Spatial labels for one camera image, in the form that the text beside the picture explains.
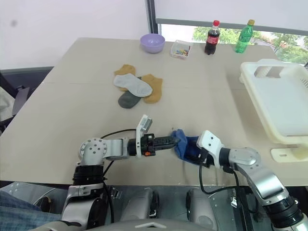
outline yellow sock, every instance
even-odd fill
[[[146,103],[156,103],[160,100],[162,97],[162,83],[163,79],[162,78],[155,78],[153,75],[148,74],[145,76],[142,76],[141,78],[142,81],[146,82],[151,86],[153,89],[152,94],[144,97],[143,100]]]
[[[129,65],[129,64],[124,64],[121,69],[115,71],[115,76],[117,75],[125,75],[131,73],[133,75],[136,75],[136,69],[134,66]],[[127,91],[126,88],[120,88],[121,91]]]

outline red bottle cap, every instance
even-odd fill
[[[219,26],[220,22],[218,20],[214,20],[213,25],[214,26]]]

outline window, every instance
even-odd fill
[[[161,24],[166,41],[205,42],[209,27]],[[236,44],[241,30],[220,28],[219,43]],[[306,64],[308,36],[255,31],[251,45],[269,46],[281,61]]]

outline gray sock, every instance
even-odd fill
[[[117,102],[123,108],[132,108],[139,102],[140,99],[141,97],[135,96],[129,91],[126,91],[123,95],[121,95]]]

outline white sock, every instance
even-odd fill
[[[130,93],[138,97],[146,97],[152,94],[151,86],[131,73],[116,76],[114,85],[126,88]]]

